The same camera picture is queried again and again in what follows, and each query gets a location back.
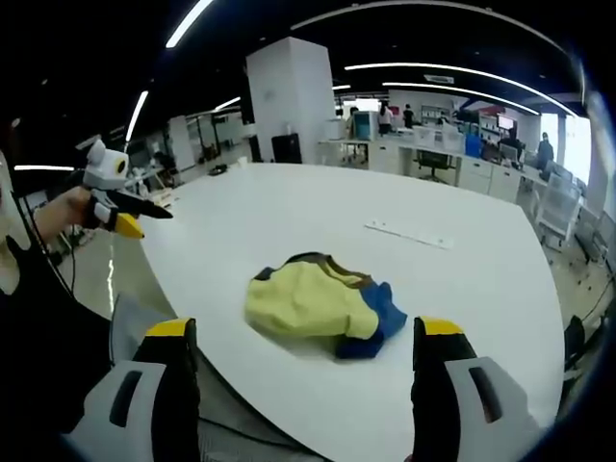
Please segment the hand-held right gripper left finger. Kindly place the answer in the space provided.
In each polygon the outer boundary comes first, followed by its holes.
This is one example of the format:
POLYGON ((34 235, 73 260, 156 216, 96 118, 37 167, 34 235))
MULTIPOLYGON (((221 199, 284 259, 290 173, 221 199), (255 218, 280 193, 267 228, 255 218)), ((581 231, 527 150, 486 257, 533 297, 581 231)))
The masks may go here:
POLYGON ((79 461, 198 461, 196 324, 150 327, 131 361, 91 389, 84 414, 63 436, 79 461))

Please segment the person's left hand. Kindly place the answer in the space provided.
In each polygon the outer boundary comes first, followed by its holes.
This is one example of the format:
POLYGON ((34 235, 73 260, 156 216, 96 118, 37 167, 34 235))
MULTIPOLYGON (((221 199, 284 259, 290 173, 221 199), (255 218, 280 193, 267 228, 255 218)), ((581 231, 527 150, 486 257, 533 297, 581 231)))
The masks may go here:
POLYGON ((40 239, 49 243, 68 226, 84 226, 91 194, 79 186, 63 192, 39 208, 34 214, 40 239))

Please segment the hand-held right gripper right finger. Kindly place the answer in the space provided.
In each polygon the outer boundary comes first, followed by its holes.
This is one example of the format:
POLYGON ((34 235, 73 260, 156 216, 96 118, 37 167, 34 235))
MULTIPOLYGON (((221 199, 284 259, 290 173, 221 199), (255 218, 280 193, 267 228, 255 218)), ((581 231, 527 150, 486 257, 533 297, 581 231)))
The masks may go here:
POLYGON ((412 461, 520 461, 554 418, 531 409, 524 387, 464 330, 438 318, 413 321, 412 461))

